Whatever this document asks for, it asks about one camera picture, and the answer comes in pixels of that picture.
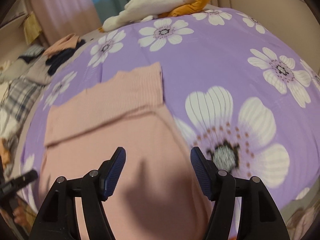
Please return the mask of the person left hand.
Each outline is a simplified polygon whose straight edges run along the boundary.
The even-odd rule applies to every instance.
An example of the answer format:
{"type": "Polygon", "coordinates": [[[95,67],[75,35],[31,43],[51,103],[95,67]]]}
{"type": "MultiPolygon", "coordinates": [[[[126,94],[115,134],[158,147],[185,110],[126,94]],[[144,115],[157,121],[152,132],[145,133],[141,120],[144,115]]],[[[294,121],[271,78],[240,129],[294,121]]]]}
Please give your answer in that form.
{"type": "Polygon", "coordinates": [[[32,226],[36,218],[35,212],[20,198],[17,199],[17,203],[18,206],[13,211],[14,222],[25,227],[32,226]]]}

